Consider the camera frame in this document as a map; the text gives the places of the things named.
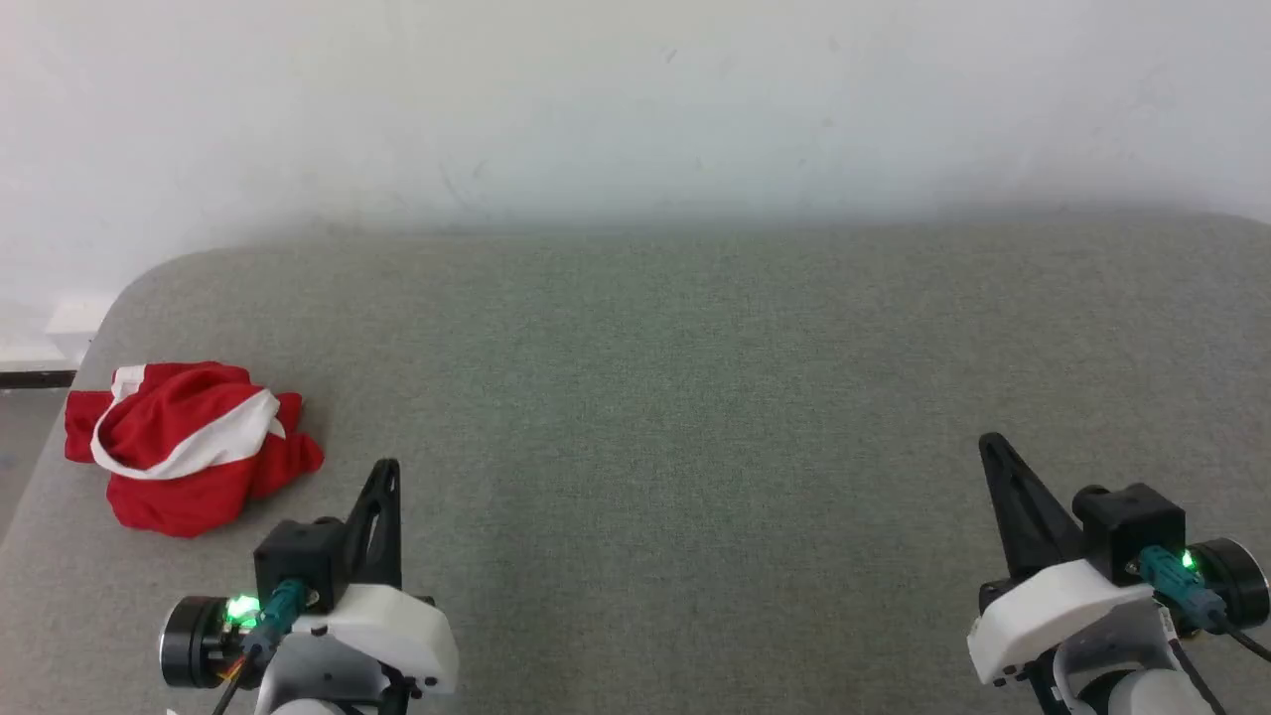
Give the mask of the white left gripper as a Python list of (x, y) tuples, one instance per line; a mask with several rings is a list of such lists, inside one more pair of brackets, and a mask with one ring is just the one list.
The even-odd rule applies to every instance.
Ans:
[(426, 695), (458, 691), (461, 660), (446, 615), (400, 589), (400, 465), (377, 458), (344, 521), (351, 583), (330, 613), (283, 639), (283, 697), (376, 698), (395, 671)]

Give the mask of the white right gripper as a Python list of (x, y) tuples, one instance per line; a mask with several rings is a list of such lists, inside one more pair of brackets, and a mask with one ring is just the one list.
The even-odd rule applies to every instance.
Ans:
[(1038, 665), (1052, 672), (1055, 686), (1077, 687), (1103, 671), (1154, 668), (1152, 588), (1117, 587), (1077, 560), (1080, 526), (1005, 436), (980, 436), (979, 453), (1008, 579), (1023, 583), (993, 601), (969, 631), (977, 679), (989, 686)]

